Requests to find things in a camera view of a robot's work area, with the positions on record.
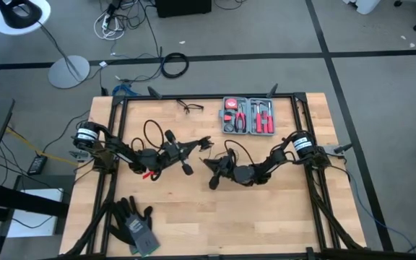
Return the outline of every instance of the gray tool case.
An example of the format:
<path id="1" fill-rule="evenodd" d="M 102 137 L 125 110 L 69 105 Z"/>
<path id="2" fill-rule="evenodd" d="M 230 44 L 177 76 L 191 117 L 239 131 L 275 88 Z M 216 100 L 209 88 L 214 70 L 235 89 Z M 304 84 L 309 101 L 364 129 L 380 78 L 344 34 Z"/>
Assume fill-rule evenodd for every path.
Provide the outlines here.
<path id="1" fill-rule="evenodd" d="M 244 98 L 244 97 L 224 97 L 222 99 L 222 110 L 220 110 L 220 118 L 222 122 L 222 132 L 225 134 L 254 134 L 259 136 L 273 136 L 275 134 L 275 116 L 274 106 L 271 97 L 277 89 L 277 84 L 272 88 L 265 98 Z M 229 99 L 237 100 L 237 108 L 226 108 L 226 101 Z M 242 128 L 243 122 L 237 121 L 237 113 L 242 107 L 242 112 L 245 114 L 246 125 Z M 257 113 L 261 116 L 261 129 L 258 131 L 256 123 Z M 230 120 L 225 120 L 225 115 L 231 116 Z M 272 130 L 268 127 L 268 117 L 271 117 Z"/>

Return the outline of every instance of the metal frame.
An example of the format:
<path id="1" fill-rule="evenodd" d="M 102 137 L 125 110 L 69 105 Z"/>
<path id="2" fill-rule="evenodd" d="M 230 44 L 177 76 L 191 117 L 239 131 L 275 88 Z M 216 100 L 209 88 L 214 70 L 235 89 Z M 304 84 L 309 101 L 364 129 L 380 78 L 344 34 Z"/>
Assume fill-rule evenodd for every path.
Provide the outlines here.
<path id="1" fill-rule="evenodd" d="M 236 96 L 236 97 L 242 97 L 242 98 L 262 98 L 266 94 L 229 94 L 229 96 Z M 176 99 L 222 99 L 226 95 L 221 94 L 212 94 L 212 95 L 165 95 L 162 97 L 162 100 L 176 100 Z M 297 130 L 303 129 L 303 126 L 301 124 L 300 114 L 298 112 L 298 102 L 300 102 L 303 106 L 303 113 L 304 113 L 304 119 L 306 122 L 307 130 L 312 133 L 312 135 L 315 137 L 315 132 L 313 129 L 313 124 L 311 120 L 311 115 L 309 112 L 308 102 L 306 99 L 306 94 L 304 92 L 296 92 L 296 93 L 276 93 L 273 94 L 273 98 L 289 98 L 291 105 L 292 105 L 292 111 L 293 111 L 293 118 L 295 120 L 295 125 Z M 110 110 L 110 118 L 108 121 L 108 128 L 110 131 L 113 130 L 114 125 L 113 122 L 115 121 L 116 117 L 116 111 L 118 109 L 118 105 L 121 104 L 121 117 L 120 121 L 118 123 L 118 137 L 120 139 L 123 138 L 124 131 L 125 131 L 125 125 L 126 125 L 126 116 L 127 116 L 127 107 L 129 101 L 139 101 L 139 100 L 157 100 L 155 97 L 152 96 L 136 96 L 136 97 L 124 97 L 124 96 L 114 96 L 112 100 L 112 108 Z M 118 173 L 118 164 L 116 165 L 116 170 L 113 172 L 110 172 L 112 175 L 112 179 L 116 180 L 116 176 Z M 97 191 L 95 195 L 95 203 L 94 203 L 94 209 L 92 217 L 94 217 L 101 205 L 102 197 L 103 197 L 103 189 L 105 185 L 105 174 L 107 173 L 101 173 L 99 177 L 99 182 L 97 184 Z M 311 186 L 314 185 L 313 181 L 313 170 L 309 167 L 305 167 L 305 174 L 306 174 L 306 180 L 309 187 L 309 195 L 312 196 L 311 193 Z M 330 211 L 332 211 L 332 205 L 330 203 L 329 199 L 329 192 L 328 188 L 326 187 L 326 180 L 323 171 L 318 172 L 318 179 L 319 183 L 321 185 L 321 194 L 324 198 L 325 205 L 330 208 Z M 115 194 L 116 189 L 116 181 L 110 182 L 109 189 L 112 189 L 113 194 Z M 318 238 L 318 244 L 320 250 L 324 250 L 327 248 L 326 241 L 325 241 L 325 234 L 324 234 L 324 228 L 321 221 L 321 215 L 320 210 L 317 207 L 316 204 L 314 204 L 311 200 L 312 205 L 312 213 L 314 218 L 314 223 L 316 226 L 316 235 Z M 103 235 L 102 235 L 102 241 L 100 246 L 100 253 L 106 254 L 108 249 L 108 227 L 111 224 L 111 213 L 107 212 L 107 215 L 105 216 L 105 225 L 103 228 Z M 339 239 L 334 231 L 334 228 L 329 223 L 329 229 L 331 234 L 331 241 L 333 243 L 334 248 L 338 249 L 339 246 Z M 92 234 L 89 243 L 87 244 L 87 254 L 93 253 L 93 248 L 95 245 L 95 232 Z M 306 252 L 304 253 L 271 253 L 271 254 L 244 254 L 244 255 L 223 255 L 223 259 L 312 259 L 314 253 L 312 248 L 307 248 Z M 155 259 L 216 259 L 220 256 L 161 256 L 161 257 L 151 257 Z M 135 259 L 136 257 L 130 256 L 130 257 L 113 257 L 110 259 Z"/>

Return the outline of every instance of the desk leg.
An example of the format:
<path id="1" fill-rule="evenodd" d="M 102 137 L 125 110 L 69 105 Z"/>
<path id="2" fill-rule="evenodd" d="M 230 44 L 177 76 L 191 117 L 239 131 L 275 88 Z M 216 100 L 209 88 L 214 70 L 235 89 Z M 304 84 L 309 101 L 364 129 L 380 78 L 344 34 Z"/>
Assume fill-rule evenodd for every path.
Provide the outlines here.
<path id="1" fill-rule="evenodd" d="M 66 203 L 29 195 L 3 186 L 0 186 L 0 207 L 21 209 L 57 217 L 66 217 L 69 211 L 69 205 Z"/>

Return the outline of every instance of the screwdriver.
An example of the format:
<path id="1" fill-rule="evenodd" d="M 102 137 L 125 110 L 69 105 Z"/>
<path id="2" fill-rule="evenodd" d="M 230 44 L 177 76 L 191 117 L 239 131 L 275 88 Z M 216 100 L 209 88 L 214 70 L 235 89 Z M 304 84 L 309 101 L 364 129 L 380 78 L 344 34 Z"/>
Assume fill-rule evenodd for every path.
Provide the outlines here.
<path id="1" fill-rule="evenodd" d="M 267 116 L 267 128 L 269 133 L 274 133 L 274 128 L 272 128 L 272 114 L 271 114 L 271 103 L 269 102 L 269 116 Z"/>
<path id="2" fill-rule="evenodd" d="M 261 133 L 261 114 L 259 112 L 259 103 L 256 104 L 258 113 L 256 114 L 256 133 Z"/>

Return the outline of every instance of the work glove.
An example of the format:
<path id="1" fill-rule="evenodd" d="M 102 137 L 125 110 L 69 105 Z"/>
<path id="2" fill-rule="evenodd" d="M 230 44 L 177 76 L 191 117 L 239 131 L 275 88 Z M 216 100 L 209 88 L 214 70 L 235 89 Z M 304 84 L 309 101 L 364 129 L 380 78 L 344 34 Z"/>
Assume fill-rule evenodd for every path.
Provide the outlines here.
<path id="1" fill-rule="evenodd" d="M 144 216 L 140 215 L 137 211 L 136 202 L 134 201 L 134 197 L 130 196 L 129 201 L 126 198 L 121 198 L 120 201 L 113 203 L 112 205 L 112 214 L 115 217 L 116 224 L 118 227 L 110 226 L 109 231 L 110 233 L 115 236 L 120 241 L 127 243 L 129 245 L 129 249 L 132 254 L 138 252 L 136 243 L 131 236 L 131 232 L 129 231 L 128 226 L 126 225 L 127 220 L 130 216 L 137 216 L 139 219 L 152 229 L 152 218 L 150 215 L 152 214 L 153 208 L 151 206 L 147 207 L 144 210 Z"/>

